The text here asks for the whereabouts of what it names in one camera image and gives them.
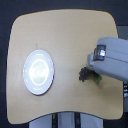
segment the white robotic arm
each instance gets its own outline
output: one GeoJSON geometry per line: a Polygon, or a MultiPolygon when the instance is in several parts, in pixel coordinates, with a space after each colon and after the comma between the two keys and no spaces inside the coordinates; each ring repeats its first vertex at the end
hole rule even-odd
{"type": "Polygon", "coordinates": [[[87,68],[128,82],[128,41],[113,37],[100,38],[94,53],[87,57],[87,68]]]}

